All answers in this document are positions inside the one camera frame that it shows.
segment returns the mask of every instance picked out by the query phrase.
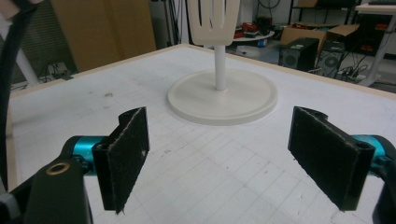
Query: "white table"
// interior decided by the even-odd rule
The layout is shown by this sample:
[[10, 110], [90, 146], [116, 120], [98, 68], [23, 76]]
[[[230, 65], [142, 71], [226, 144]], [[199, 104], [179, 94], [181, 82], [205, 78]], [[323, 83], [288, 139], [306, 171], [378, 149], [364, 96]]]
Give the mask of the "white table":
[[376, 6], [376, 5], [360, 5], [355, 7], [355, 10], [359, 11], [360, 13], [364, 14], [376, 14], [376, 15], [391, 15], [392, 18], [389, 22], [389, 26], [387, 31], [384, 33], [384, 36], [382, 37], [381, 44], [379, 45], [378, 51], [376, 52], [375, 55], [375, 60], [373, 61], [373, 64], [370, 68], [370, 72], [367, 75], [367, 78], [362, 80], [359, 84], [362, 86], [370, 86], [372, 85], [376, 80], [380, 78], [380, 76], [377, 74], [379, 64], [381, 63], [381, 60], [384, 58], [385, 51], [387, 49], [387, 43], [389, 40], [389, 36], [391, 32], [394, 30], [395, 22], [396, 22], [396, 6]]
[[151, 151], [125, 214], [104, 211], [96, 178], [85, 177], [95, 223], [372, 223], [382, 180], [368, 176], [357, 211], [338, 211], [288, 151], [292, 109], [316, 109], [347, 133], [395, 144], [396, 95], [234, 55], [226, 66], [273, 80], [276, 108], [227, 127], [177, 117], [169, 88], [214, 68], [212, 50], [186, 45], [14, 93], [18, 183], [56, 158], [69, 137], [108, 135], [120, 113], [146, 106]]

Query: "stand base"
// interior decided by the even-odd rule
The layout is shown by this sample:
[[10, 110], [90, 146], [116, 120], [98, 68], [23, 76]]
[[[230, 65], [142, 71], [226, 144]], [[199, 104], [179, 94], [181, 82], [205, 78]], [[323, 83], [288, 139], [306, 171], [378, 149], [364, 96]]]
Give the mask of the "stand base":
[[369, 87], [369, 86], [373, 85], [376, 81], [378, 81], [380, 78], [381, 78], [381, 75], [379, 75], [379, 74], [375, 75], [374, 79], [370, 79], [367, 77], [367, 78], [363, 79], [362, 81], [360, 81], [358, 83], [358, 85]]
[[246, 70], [226, 69], [227, 89], [217, 91], [215, 71], [184, 77], [168, 92], [172, 109], [181, 118], [206, 125], [235, 125], [262, 118], [276, 105], [271, 80]]

